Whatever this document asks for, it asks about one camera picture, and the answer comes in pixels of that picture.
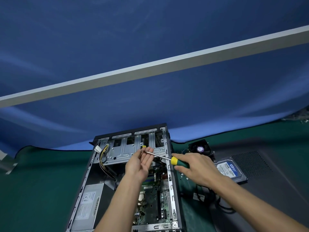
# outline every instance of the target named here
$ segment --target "white connector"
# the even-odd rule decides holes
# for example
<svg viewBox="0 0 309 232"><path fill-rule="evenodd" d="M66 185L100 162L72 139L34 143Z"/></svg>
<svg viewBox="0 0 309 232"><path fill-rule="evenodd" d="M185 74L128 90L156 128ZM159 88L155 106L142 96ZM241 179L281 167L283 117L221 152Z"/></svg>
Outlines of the white connector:
<svg viewBox="0 0 309 232"><path fill-rule="evenodd" d="M99 146L96 146L95 147L95 152L100 154L102 152L102 149Z"/></svg>

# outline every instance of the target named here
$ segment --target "blue hard drive label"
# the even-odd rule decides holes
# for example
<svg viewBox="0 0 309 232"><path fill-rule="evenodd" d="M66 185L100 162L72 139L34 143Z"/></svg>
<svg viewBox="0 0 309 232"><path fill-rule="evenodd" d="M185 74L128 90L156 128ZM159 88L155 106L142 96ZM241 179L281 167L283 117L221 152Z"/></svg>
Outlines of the blue hard drive label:
<svg viewBox="0 0 309 232"><path fill-rule="evenodd" d="M234 167L233 162L230 160L217 164L217 169L221 172L221 174L230 178L235 178L240 175L238 169Z"/></svg>

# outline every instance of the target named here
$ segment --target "table surface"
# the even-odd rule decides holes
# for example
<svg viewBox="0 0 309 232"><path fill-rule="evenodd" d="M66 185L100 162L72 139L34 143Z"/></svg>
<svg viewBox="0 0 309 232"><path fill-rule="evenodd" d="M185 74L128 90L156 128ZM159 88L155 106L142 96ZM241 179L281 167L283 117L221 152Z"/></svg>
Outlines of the table surface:
<svg viewBox="0 0 309 232"><path fill-rule="evenodd" d="M289 163L290 177L307 183L309 174L309 124L281 121L207 137L210 146L259 137ZM181 153L185 144L173 143ZM0 224L2 231L64 231L74 197L91 151L56 151L25 147L17 155L10 175L0 174ZM309 184L302 184L309 192ZM179 180L180 192L193 195L195 184ZM187 231L215 231L209 210L192 198L181 198Z"/></svg>

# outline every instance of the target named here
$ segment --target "motherboard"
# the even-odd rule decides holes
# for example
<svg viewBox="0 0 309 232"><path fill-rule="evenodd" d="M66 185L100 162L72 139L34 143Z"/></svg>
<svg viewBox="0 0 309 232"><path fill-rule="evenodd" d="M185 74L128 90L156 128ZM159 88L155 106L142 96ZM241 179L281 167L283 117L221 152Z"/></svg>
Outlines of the motherboard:
<svg viewBox="0 0 309 232"><path fill-rule="evenodd" d="M141 185L133 225L171 222L171 211L166 165L158 164Z"/></svg>

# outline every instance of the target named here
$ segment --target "blue backdrop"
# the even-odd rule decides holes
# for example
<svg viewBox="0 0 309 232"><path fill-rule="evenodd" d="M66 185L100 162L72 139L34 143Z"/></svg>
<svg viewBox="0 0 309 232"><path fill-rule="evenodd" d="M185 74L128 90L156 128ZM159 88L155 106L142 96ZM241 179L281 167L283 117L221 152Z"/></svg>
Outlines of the blue backdrop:
<svg viewBox="0 0 309 232"><path fill-rule="evenodd" d="M0 0L0 96L309 24L309 0ZM309 44L0 109L0 149L91 149L166 122L195 138L309 104Z"/></svg>

